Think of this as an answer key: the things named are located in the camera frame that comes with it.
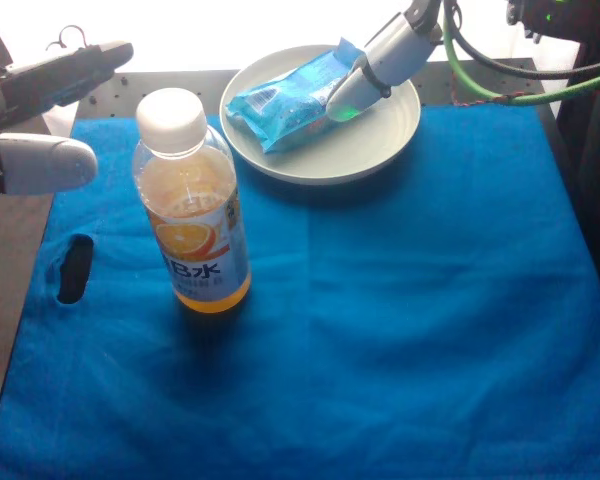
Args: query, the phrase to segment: bottle bottom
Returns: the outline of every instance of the bottle bottom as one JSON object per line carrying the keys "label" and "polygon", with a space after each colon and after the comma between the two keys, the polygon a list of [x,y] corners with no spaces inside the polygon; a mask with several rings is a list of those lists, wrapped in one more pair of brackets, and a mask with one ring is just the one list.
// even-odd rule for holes
{"label": "bottle bottom", "polygon": [[176,297],[180,300],[184,306],[190,308],[191,310],[199,313],[220,313],[226,310],[229,310],[232,307],[235,307],[240,300],[242,300],[247,292],[249,291],[249,287],[251,286],[251,272],[247,274],[247,278],[244,279],[240,288],[233,292],[228,297],[223,298],[222,300],[217,300],[215,302],[198,302],[196,300],[191,300],[188,297],[185,297],[181,293],[174,290]]}

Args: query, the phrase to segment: hole in cloth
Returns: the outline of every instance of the hole in cloth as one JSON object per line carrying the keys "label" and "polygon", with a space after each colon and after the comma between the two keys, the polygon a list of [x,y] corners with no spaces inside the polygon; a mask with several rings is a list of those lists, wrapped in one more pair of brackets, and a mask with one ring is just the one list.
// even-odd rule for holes
{"label": "hole in cloth", "polygon": [[84,295],[89,273],[91,272],[91,260],[93,259],[93,240],[87,235],[74,235],[71,244],[60,266],[60,291],[58,301],[60,303],[76,303]]}

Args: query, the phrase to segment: orange liquid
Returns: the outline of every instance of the orange liquid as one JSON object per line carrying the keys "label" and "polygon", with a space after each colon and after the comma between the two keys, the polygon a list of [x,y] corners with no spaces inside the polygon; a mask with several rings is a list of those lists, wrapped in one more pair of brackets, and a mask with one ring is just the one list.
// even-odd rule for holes
{"label": "orange liquid", "polygon": [[[154,158],[137,179],[142,201],[154,228],[169,219],[181,223],[221,208],[236,187],[236,177],[228,159],[216,150],[197,152],[187,159]],[[200,313],[220,313],[237,305],[249,291],[251,272],[242,285],[220,300],[193,300],[174,288],[176,297]]]}

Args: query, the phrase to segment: bottle label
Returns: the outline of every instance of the bottle label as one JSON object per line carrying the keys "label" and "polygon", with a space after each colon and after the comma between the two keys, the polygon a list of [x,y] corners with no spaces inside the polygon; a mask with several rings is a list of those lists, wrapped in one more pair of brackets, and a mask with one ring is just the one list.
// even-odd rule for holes
{"label": "bottle label", "polygon": [[238,189],[214,211],[193,218],[162,218],[149,211],[174,288],[198,302],[234,293],[249,273]]}

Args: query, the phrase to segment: blue plastic wrapper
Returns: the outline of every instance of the blue plastic wrapper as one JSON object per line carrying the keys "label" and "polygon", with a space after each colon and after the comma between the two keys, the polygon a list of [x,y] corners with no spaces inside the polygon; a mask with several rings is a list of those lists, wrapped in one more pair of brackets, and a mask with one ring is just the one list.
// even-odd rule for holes
{"label": "blue plastic wrapper", "polygon": [[253,132],[265,153],[305,145],[337,125],[326,105],[336,86],[362,54],[345,39],[332,51],[282,79],[242,92],[226,106],[229,121]]}

